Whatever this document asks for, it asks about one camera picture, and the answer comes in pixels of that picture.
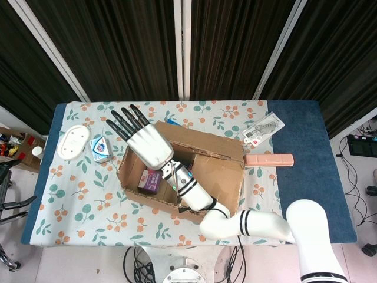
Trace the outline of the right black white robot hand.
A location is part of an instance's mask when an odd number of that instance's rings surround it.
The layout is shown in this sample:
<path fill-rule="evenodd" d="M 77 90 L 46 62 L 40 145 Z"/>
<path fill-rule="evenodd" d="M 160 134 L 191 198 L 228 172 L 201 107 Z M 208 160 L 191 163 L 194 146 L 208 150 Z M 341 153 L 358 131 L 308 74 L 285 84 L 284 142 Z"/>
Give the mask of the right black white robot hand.
<path fill-rule="evenodd" d="M 130 109 L 122 107 L 121 114 L 111 110 L 116 122 L 108 119 L 106 123 L 148 168 L 162 169 L 173 158 L 172 146 L 135 105 Z"/>

